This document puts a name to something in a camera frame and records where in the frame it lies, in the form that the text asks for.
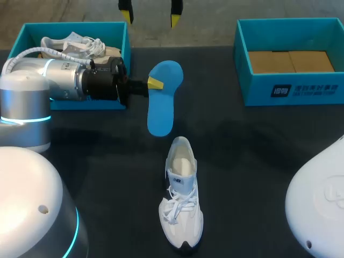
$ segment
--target white shoelace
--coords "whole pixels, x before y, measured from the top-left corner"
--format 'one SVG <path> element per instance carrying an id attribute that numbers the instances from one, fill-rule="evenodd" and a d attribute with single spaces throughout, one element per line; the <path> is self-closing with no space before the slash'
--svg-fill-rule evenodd
<path id="1" fill-rule="evenodd" d="M 192 191 L 187 196 L 182 196 L 173 189 L 171 191 L 171 186 L 167 190 L 172 199 L 167 201 L 163 216 L 170 224 L 177 224 L 178 214 L 181 211 L 192 211 L 197 203 L 196 196 L 193 196 L 196 191 L 196 185 L 193 185 Z"/>
<path id="2" fill-rule="evenodd" d="M 88 39 L 86 44 L 67 42 L 67 44 L 79 48 L 80 52 L 89 52 L 84 58 L 93 57 L 93 56 L 104 56 L 105 55 L 105 44 L 102 43 L 100 39 L 93 39 L 91 37 L 84 37 Z"/>
<path id="3" fill-rule="evenodd" d="M 100 39 L 93 39 L 91 37 L 84 37 L 89 39 L 90 41 L 86 44 L 86 48 L 81 50 L 81 52 L 89 51 L 90 53 L 87 57 L 94 55 L 94 56 L 101 56 L 105 53 L 105 44 L 101 42 Z"/>

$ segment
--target open box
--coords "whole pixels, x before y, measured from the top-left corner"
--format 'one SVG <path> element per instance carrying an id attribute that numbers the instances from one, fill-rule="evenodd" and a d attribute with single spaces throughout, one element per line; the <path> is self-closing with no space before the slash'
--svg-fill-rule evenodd
<path id="1" fill-rule="evenodd" d="M 334 71 L 254 73 L 249 52 L 258 51 L 326 52 Z M 344 27 L 337 18 L 238 20 L 234 62 L 246 106 L 344 103 Z"/>
<path id="2" fill-rule="evenodd" d="M 26 23 L 21 28 L 9 58 L 16 57 L 22 51 L 40 46 L 43 37 L 64 39 L 70 33 L 85 37 L 100 38 L 106 46 L 121 49 L 121 55 L 130 72 L 130 42 L 125 22 L 109 23 Z M 118 101 L 98 101 L 88 98 L 86 101 L 52 101 L 52 110 L 104 110 L 124 109 Z"/>

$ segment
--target shoe insole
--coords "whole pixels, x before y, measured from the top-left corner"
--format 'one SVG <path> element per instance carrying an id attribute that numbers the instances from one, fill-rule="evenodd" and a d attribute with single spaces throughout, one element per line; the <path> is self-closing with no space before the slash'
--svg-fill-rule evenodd
<path id="1" fill-rule="evenodd" d="M 191 167 L 192 166 L 191 166 L 190 161 L 184 157 L 176 158 L 172 162 L 172 172 L 176 175 L 191 176 L 192 175 Z"/>
<path id="2" fill-rule="evenodd" d="M 162 137 L 173 127 L 174 92 L 183 81 L 183 70 L 177 62 L 163 61 L 150 71 L 149 76 L 162 82 L 163 89 L 148 89 L 147 126 L 152 135 Z"/>

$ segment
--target shoelace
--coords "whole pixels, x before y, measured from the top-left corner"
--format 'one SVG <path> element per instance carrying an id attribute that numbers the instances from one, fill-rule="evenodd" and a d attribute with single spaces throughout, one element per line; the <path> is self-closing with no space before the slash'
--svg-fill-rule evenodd
<path id="1" fill-rule="evenodd" d="M 86 49 L 80 50 L 80 52 L 89 51 L 90 53 L 86 56 L 102 56 L 105 53 L 105 44 L 100 39 L 93 39 L 91 37 L 84 37 L 90 41 L 85 45 Z"/>
<path id="2" fill-rule="evenodd" d="M 197 203 L 196 196 L 193 196 L 196 191 L 196 186 L 193 185 L 192 191 L 186 197 L 172 189 L 171 186 L 167 189 L 171 195 L 171 200 L 167 201 L 163 216 L 170 224 L 177 224 L 177 217 L 181 211 L 192 211 Z"/>

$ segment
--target white sneaker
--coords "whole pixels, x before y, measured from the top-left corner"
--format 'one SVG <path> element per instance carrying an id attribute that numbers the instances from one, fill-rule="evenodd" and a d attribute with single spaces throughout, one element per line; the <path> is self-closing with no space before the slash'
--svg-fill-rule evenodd
<path id="1" fill-rule="evenodd" d="M 107 63 L 109 57 L 121 57 L 120 50 L 115 47 L 106 47 L 100 39 L 82 37 L 72 32 L 65 39 L 50 39 L 43 37 L 41 47 L 48 47 L 62 51 L 74 58 L 93 59 L 95 63 Z M 56 56 L 42 52 L 43 58 L 55 59 Z"/>
<path id="2" fill-rule="evenodd" d="M 197 161 L 189 141 L 175 138 L 166 159 L 167 193 L 160 203 L 159 216 L 168 241 L 181 251 L 192 250 L 203 231 L 196 172 Z"/>

